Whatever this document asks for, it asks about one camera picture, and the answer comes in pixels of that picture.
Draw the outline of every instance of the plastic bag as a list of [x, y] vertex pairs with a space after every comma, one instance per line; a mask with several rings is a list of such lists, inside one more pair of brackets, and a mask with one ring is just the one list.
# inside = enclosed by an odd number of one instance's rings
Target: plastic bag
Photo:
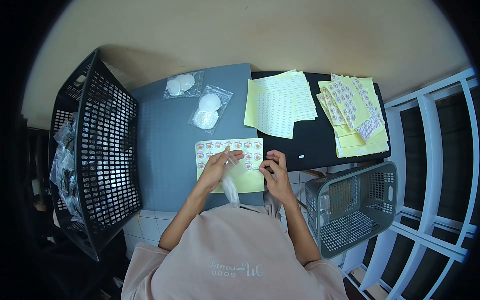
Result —
[[320, 217], [320, 227], [330, 222], [330, 197], [328, 194], [318, 197], [318, 215]]
[[177, 97], [198, 97], [202, 92], [204, 72], [196, 71], [171, 76], [163, 93], [164, 99]]
[[57, 133], [53, 136], [58, 146], [53, 157], [50, 170], [50, 180], [58, 187], [59, 196], [67, 206], [71, 215], [82, 217], [82, 209], [77, 194], [75, 180], [75, 161], [73, 149], [75, 146], [76, 115], [73, 126], [65, 120]]
[[224, 176], [221, 182], [223, 192], [225, 193], [228, 201], [232, 203], [234, 207], [240, 207], [240, 198], [237, 187], [235, 186], [235, 179], [233, 179], [231, 176]]
[[232, 96], [232, 92], [207, 84], [188, 124], [213, 134]]

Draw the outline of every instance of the hand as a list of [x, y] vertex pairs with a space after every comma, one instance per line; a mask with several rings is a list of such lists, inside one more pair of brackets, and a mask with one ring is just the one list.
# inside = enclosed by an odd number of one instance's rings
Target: hand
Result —
[[230, 146], [227, 146], [224, 152], [212, 155], [208, 159], [204, 171], [197, 182], [207, 192], [213, 191], [219, 185], [223, 175], [223, 165], [227, 161], [229, 153], [232, 153], [238, 160], [243, 158], [241, 150], [230, 151]]
[[297, 199], [288, 179], [285, 154], [277, 150], [271, 150], [267, 152], [266, 158], [268, 160], [264, 160], [258, 169], [267, 181], [269, 192], [285, 205], [297, 205]]

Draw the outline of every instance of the white railing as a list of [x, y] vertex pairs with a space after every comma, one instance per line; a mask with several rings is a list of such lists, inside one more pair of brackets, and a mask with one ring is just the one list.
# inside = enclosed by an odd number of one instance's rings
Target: white railing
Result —
[[[470, 68], [385, 104], [390, 133], [390, 149], [392, 152], [392, 155], [386, 160], [395, 162], [397, 167], [397, 215], [393, 225], [387, 231], [378, 235], [368, 267], [362, 263], [368, 241], [348, 250], [344, 256], [343, 265], [339, 267], [341, 272], [347, 277], [348, 273], [356, 267], [361, 267], [365, 270], [365, 276], [360, 286], [357, 286], [353, 280], [348, 278], [366, 299], [368, 299], [365, 294], [366, 289], [377, 283], [384, 287], [389, 293], [387, 299], [403, 299], [401, 294], [417, 271], [427, 248], [449, 257], [449, 261], [425, 299], [429, 299], [437, 290], [453, 262], [462, 262], [465, 259], [468, 251], [462, 248], [461, 245], [465, 237], [473, 238], [477, 230], [475, 225], [470, 224], [477, 194], [480, 157], [477, 119], [470, 94], [470, 89], [478, 86], [478, 81], [476, 78], [472, 78], [473, 76], [475, 76], [475, 72]], [[465, 95], [465, 101], [468, 107], [473, 141], [472, 185], [464, 222], [437, 215], [442, 189], [443, 152], [442, 135], [435, 101], [461, 92]], [[425, 201], [422, 211], [404, 206], [406, 163], [405, 142], [400, 112], [416, 106], [420, 107], [427, 157]], [[401, 224], [401, 216], [420, 221], [419, 229], [415, 230]], [[433, 237], [432, 232], [435, 227], [458, 233], [459, 238], [456, 244], [451, 244]], [[390, 259], [398, 234], [415, 241], [415, 243], [397, 282], [393, 287], [388, 287], [381, 280], [381, 277]]]

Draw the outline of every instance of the gray laundry basket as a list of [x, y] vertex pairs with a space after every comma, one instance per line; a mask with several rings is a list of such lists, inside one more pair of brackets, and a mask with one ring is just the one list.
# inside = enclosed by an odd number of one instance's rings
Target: gray laundry basket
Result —
[[323, 258], [374, 237], [393, 222], [396, 166], [352, 168], [305, 183], [308, 223]]

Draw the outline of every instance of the beige wall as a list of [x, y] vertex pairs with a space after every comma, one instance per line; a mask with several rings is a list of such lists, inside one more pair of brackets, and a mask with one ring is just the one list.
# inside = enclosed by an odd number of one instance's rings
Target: beige wall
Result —
[[253, 71], [372, 76], [388, 101], [469, 66], [429, 0], [75, 0], [30, 74], [30, 126], [49, 128], [58, 89], [96, 47], [132, 78], [129, 88], [249, 62]]

